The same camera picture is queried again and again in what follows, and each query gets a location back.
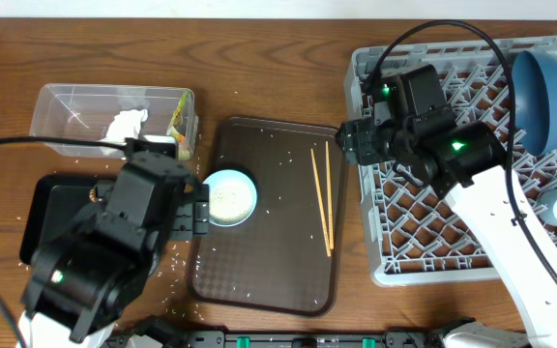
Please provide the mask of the yellow green snack wrapper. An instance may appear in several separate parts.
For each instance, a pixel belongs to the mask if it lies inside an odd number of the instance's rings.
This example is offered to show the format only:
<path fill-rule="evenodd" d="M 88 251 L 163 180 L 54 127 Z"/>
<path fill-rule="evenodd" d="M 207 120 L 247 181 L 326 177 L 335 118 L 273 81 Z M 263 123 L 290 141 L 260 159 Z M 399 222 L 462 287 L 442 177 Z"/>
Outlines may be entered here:
<path fill-rule="evenodd" d="M 189 99 L 190 96 L 190 91 L 186 91 L 182 98 L 180 98 L 180 100 L 178 101 L 178 105 L 175 109 L 175 111 L 172 114 L 171 120 L 169 122 L 169 126 L 167 129 L 167 135 L 173 137 L 177 143 L 182 143 L 183 141 L 186 140 L 186 136 L 182 133 L 178 131 L 178 128 L 183 124 L 184 122 L 184 111 L 185 108 L 187 107 L 187 101 Z"/>

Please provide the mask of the brown food scrap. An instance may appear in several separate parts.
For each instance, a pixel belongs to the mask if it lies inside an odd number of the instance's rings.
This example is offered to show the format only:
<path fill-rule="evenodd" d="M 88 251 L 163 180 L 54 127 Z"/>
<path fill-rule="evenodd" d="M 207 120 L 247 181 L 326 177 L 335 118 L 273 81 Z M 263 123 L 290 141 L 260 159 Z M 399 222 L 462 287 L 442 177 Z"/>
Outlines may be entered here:
<path fill-rule="evenodd" d="M 92 188 L 89 191 L 89 198 L 92 202 L 97 202 L 98 201 L 98 198 L 97 198 L 97 195 L 96 195 L 96 190 L 94 188 Z"/>

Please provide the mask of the white paper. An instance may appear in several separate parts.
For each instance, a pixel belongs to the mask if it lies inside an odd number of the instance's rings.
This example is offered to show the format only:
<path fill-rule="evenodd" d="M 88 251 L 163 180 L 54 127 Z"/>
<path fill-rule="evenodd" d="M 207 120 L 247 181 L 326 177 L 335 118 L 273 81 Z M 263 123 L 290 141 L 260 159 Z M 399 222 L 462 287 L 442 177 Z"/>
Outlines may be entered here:
<path fill-rule="evenodd" d="M 147 119 L 147 109 L 121 111 L 113 118 L 101 142 L 122 145 L 127 138 L 137 139 Z"/>

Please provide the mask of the blue plate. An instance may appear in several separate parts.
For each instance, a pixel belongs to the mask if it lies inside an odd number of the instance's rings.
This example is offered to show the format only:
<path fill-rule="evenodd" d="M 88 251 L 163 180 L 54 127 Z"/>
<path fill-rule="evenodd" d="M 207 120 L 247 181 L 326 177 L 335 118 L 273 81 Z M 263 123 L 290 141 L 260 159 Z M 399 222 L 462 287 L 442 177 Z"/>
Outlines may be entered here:
<path fill-rule="evenodd" d="M 557 60 L 522 51 L 513 63 L 516 120 L 525 131 L 520 143 L 532 156 L 557 148 Z"/>

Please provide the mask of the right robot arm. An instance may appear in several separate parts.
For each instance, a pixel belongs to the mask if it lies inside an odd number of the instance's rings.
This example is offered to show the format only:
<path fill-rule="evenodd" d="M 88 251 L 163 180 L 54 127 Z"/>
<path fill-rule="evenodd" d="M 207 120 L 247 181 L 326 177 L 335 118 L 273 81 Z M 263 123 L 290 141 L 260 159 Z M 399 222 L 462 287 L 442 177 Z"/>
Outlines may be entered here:
<path fill-rule="evenodd" d="M 391 160 L 431 187 L 478 240 L 513 298 L 533 347 L 557 347 L 557 248 L 483 122 L 458 125 L 430 64 L 387 69 L 365 88 L 368 117 L 336 135 L 347 160 Z"/>

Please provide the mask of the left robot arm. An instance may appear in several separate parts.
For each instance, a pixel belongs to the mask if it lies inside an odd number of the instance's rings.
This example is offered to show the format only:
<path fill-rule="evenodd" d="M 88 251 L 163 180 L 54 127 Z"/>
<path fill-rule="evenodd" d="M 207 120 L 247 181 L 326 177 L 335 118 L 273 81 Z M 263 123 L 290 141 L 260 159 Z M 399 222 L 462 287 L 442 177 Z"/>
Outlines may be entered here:
<path fill-rule="evenodd" d="M 21 347 L 99 347 L 161 262 L 178 213 L 207 230 L 209 188 L 180 163 L 173 143 L 128 138 L 116 179 L 97 188 L 61 235 L 32 255 L 18 320 Z"/>

